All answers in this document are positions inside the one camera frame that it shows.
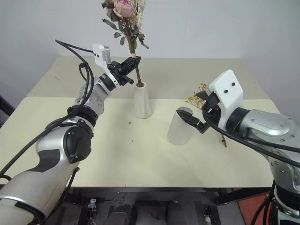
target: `dried leaf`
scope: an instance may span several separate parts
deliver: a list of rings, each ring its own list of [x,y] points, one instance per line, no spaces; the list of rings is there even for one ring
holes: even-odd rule
[[[138,27],[135,25],[135,26],[133,27],[133,34],[137,35],[139,32],[140,32],[140,31],[139,31]]]
[[[118,22],[118,27],[121,32],[124,32],[123,23],[121,20]]]
[[[114,36],[114,38],[118,38],[118,37],[120,37],[120,36],[121,36],[121,34],[120,34],[120,33],[118,33],[118,32],[115,32],[115,33],[113,34],[113,36]]]
[[[144,37],[145,37],[145,35],[143,35],[142,33],[139,33],[138,35],[137,35],[137,37],[139,38],[139,40],[144,40]]]
[[[145,45],[143,41],[140,40],[140,42],[141,42],[142,46],[144,46],[145,48],[149,49],[149,47],[147,45]]]
[[[113,22],[110,22],[107,19],[103,19],[102,21],[105,22],[107,25],[109,25],[111,28],[117,30],[117,27],[116,27],[116,25]]]
[[[111,16],[109,17],[111,19],[111,21],[113,22],[117,22],[120,21],[121,18],[117,16],[117,14],[115,14],[114,12],[111,13]]]
[[[120,40],[120,45],[123,45],[125,42],[125,37],[122,37],[121,40]]]
[[[101,5],[102,5],[102,8],[114,8],[114,5],[113,5],[113,3],[111,3],[110,1],[105,1],[105,2],[103,2],[103,3],[101,3]]]

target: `pink rose bloom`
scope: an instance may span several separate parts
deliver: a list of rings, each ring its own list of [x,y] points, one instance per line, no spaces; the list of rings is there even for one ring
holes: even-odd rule
[[[112,8],[106,8],[106,15],[107,15],[108,17],[111,16],[112,12],[113,12],[113,9],[112,9]]]
[[[118,17],[131,18],[133,16],[133,5],[131,0],[114,0],[113,11]]]

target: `dried rose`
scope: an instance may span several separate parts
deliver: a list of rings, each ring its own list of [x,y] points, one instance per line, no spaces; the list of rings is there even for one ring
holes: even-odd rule
[[[113,11],[120,18],[132,18],[134,7],[131,0],[114,0]]]

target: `black band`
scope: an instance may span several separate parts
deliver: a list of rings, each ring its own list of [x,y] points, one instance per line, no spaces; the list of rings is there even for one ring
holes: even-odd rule
[[[250,112],[248,109],[243,108],[236,108],[233,113],[228,118],[228,121],[226,123],[226,131],[233,134],[235,132],[238,132],[239,126],[243,118],[246,116],[246,114]]]
[[[111,81],[111,79],[106,75],[106,74],[102,74],[100,76],[100,80],[104,83],[104,85],[110,90],[112,91],[113,89],[116,88],[116,85]]]
[[[71,111],[73,111],[75,108],[77,108],[77,105],[74,105],[72,107],[69,107],[67,109],[67,112],[70,113]],[[96,121],[98,119],[98,115],[89,107],[87,106],[84,106],[84,107],[81,107],[77,114],[74,115],[74,116],[80,116],[84,119],[86,119],[88,122],[91,123],[91,125],[94,127],[96,125]]]
[[[280,201],[286,206],[294,209],[300,210],[300,195],[293,192],[289,192],[282,187],[276,185],[276,193]]]
[[[38,217],[40,220],[44,220],[45,219],[45,215],[40,211],[40,210],[37,210],[36,208],[30,206],[30,205],[27,205],[23,202],[17,202],[15,204],[15,207],[18,207],[18,208],[21,208],[21,209],[24,209],[26,211],[29,211],[31,212],[33,215],[35,215],[36,217]]]

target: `white wall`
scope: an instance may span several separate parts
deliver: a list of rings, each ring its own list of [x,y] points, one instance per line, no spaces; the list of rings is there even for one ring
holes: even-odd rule
[[[56,54],[69,54],[56,38],[128,56],[103,18],[101,0],[0,0],[1,95],[16,106]],[[147,0],[142,30],[150,49],[137,53],[243,58],[278,108],[300,123],[299,21],[297,0]]]

